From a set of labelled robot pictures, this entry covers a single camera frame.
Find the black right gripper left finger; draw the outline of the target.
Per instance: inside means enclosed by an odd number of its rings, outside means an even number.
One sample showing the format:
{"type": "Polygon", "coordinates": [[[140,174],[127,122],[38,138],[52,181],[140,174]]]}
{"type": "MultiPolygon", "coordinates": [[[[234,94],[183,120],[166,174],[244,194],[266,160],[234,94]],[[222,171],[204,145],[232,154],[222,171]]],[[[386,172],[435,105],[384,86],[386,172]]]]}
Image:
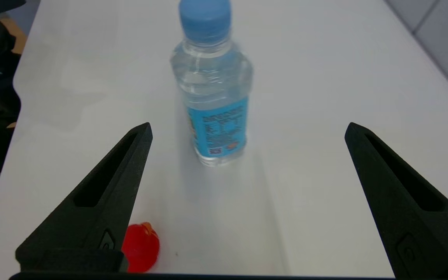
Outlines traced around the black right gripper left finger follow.
{"type": "Polygon", "coordinates": [[[132,128],[16,250],[21,272],[111,273],[121,251],[153,140],[132,128]]]}

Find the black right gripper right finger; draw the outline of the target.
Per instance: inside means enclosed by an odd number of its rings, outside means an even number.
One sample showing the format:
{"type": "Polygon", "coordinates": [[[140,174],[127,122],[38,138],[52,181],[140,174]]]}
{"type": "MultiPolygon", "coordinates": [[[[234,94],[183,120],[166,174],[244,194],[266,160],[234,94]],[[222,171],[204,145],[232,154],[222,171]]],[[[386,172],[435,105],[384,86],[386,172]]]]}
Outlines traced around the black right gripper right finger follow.
{"type": "Polygon", "coordinates": [[[448,198],[364,126],[345,142],[395,278],[448,278],[448,198]]]}

